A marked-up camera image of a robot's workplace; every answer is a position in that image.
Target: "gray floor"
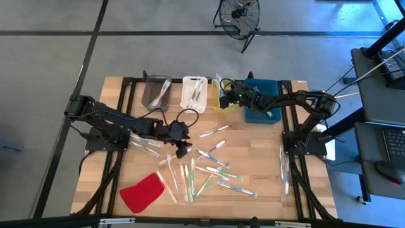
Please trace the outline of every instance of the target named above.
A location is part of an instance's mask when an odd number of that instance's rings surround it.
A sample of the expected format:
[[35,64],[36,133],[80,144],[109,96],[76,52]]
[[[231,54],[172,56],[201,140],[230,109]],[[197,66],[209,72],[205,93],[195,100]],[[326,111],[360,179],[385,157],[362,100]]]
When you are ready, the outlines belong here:
[[[101,0],[0,2],[0,30],[92,30]],[[393,1],[381,0],[389,20],[399,17]],[[213,30],[218,1],[110,1],[101,30]],[[272,31],[380,31],[369,2],[261,1],[260,27]],[[24,145],[24,153],[0,151],[0,220],[24,219],[58,134],[63,110],[75,86],[90,37],[0,36],[0,136]],[[351,67],[350,50],[375,37],[256,37],[245,54],[243,42],[226,36],[98,37],[82,94],[98,98],[105,76],[141,76],[143,70],[172,77],[219,73],[243,79],[307,80],[326,89]],[[341,88],[338,84],[334,91]],[[346,92],[355,92],[356,87]],[[330,124],[361,106],[359,96],[342,98]],[[85,125],[79,128],[88,129]],[[67,215],[85,141],[70,131],[45,216]],[[358,179],[330,174],[339,217],[350,222],[403,226],[404,203],[373,196],[356,203]]]

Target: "black fan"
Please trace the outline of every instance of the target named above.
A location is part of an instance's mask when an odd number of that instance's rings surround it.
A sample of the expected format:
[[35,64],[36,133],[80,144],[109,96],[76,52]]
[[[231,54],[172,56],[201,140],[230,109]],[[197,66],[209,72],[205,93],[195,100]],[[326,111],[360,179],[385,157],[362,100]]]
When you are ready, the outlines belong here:
[[[221,25],[215,25],[215,18],[220,14]],[[259,0],[221,0],[214,16],[215,27],[222,27],[225,33],[237,40],[246,40],[242,53],[259,30]]]

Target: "fan grille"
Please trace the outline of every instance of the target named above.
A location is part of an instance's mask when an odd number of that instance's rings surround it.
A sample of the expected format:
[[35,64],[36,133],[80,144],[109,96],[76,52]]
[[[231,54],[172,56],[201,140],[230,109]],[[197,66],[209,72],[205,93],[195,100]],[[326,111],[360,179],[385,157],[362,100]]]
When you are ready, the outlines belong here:
[[227,35],[244,40],[249,38],[258,27],[259,0],[223,0],[219,13],[221,25]]

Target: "wooden table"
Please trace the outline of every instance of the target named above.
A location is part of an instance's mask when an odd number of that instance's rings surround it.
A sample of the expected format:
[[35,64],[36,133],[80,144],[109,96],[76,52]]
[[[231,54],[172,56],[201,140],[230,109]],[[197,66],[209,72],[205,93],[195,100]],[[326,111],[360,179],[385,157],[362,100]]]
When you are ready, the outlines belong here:
[[[116,108],[122,79],[122,77],[106,77],[100,102],[105,103],[109,107]],[[305,81],[293,81],[292,85],[294,91],[298,89],[308,90]],[[132,115],[135,117],[147,113],[147,110],[141,104],[144,87],[145,83],[136,84],[132,106]],[[173,84],[170,108],[165,113],[169,123],[182,110],[179,105],[181,92],[182,84]],[[126,110],[128,94],[129,92],[127,92],[124,99],[124,106],[122,108],[124,111]],[[229,162],[229,173],[243,176],[243,182],[232,180],[233,185],[257,192],[258,197],[253,198],[237,191],[219,187],[216,184],[217,179],[213,179],[207,189],[193,203],[186,203],[180,190],[176,194],[179,203],[173,204],[168,192],[164,191],[155,202],[138,214],[133,214],[127,208],[117,192],[113,215],[211,219],[251,219],[253,216],[256,216],[263,220],[297,220],[292,183],[290,182],[290,195],[289,197],[285,197],[284,185],[279,180],[278,153],[282,142],[281,131],[283,131],[283,123],[279,122],[273,125],[245,123],[242,108],[237,108],[231,113],[214,112],[212,109],[211,85],[209,85],[208,89],[207,104],[208,106],[205,112],[199,116],[198,122],[190,128],[189,135],[191,136],[190,142],[193,144],[192,147],[207,150],[222,139],[226,139],[226,145],[218,149],[218,151],[213,152],[212,155],[220,161]],[[308,114],[301,107],[297,106],[297,116],[302,123]],[[162,119],[162,114],[155,112],[150,114],[149,117]],[[195,114],[183,113],[180,121],[191,124],[195,120],[195,117]],[[289,119],[290,129],[293,129],[291,115],[289,115]],[[198,137],[204,131],[213,130],[230,122],[234,123],[234,127],[231,129],[223,130],[204,138]],[[143,178],[155,172],[158,168],[158,162],[165,159],[166,153],[175,151],[175,147],[170,145],[154,149],[161,154],[160,158],[154,158],[135,146],[130,145],[128,147],[123,157],[118,191],[125,187],[136,185]],[[192,156],[197,158],[198,154],[191,152],[181,160],[190,166]],[[89,156],[84,162],[72,204],[72,212],[80,210],[98,188],[105,159],[106,152],[100,151]],[[177,174],[180,176],[179,160],[176,159],[174,162]],[[336,217],[335,203],[325,164],[315,156],[307,156],[306,163],[313,192],[328,212]],[[202,161],[198,165],[217,167],[217,164],[208,160]],[[172,191],[175,191],[168,168],[163,167],[162,173]],[[208,175],[196,170],[197,189],[201,188]],[[102,212],[106,212],[109,191],[108,188],[104,195]],[[308,207],[303,190],[301,190],[301,198],[304,215],[308,217]]]

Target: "blue bin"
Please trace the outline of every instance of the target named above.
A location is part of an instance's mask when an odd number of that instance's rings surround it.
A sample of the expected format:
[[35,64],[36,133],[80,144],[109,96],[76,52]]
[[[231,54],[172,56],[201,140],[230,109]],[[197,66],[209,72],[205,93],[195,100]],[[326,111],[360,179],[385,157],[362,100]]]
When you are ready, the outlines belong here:
[[[275,80],[266,79],[246,79],[245,84],[256,87],[259,92],[267,96],[278,96],[278,84]],[[267,113],[253,115],[249,108],[245,108],[245,122],[253,124],[275,124],[281,120],[281,108],[271,110],[271,117]]]

